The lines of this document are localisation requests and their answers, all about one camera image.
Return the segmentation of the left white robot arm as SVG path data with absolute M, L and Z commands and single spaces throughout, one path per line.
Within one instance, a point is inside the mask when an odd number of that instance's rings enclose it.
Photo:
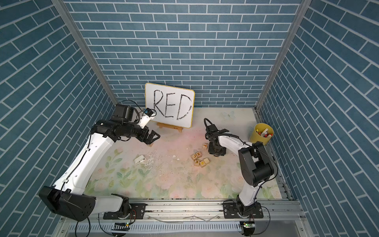
M 96 198 L 85 195 L 84 191 L 104 154 L 122 137 L 134 137 L 147 145 L 160 138 L 147 127 L 156 114 L 153 109 L 138 113 L 136 108 L 117 104 L 109 120 L 101 119 L 91 128 L 86 144 L 64 174 L 53 185 L 41 188 L 38 196 L 43 203 L 52 213 L 79 222 L 100 213 L 114 219 L 130 217 L 128 197 L 112 194 Z

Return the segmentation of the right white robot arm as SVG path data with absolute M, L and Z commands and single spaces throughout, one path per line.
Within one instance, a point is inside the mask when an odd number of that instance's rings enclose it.
M 237 155 L 244 179 L 242 191 L 236 201 L 230 203 L 233 209 L 224 205 L 225 218 L 262 217 L 257 195 L 263 184 L 270 181 L 271 176 L 278 171 L 277 164 L 266 153 L 262 142 L 245 142 L 239 136 L 229 133 L 227 129 L 219 130 L 215 124 L 207 124 L 208 122 L 208 119 L 204 120 L 209 154 L 219 157 L 224 156 L 229 150 Z

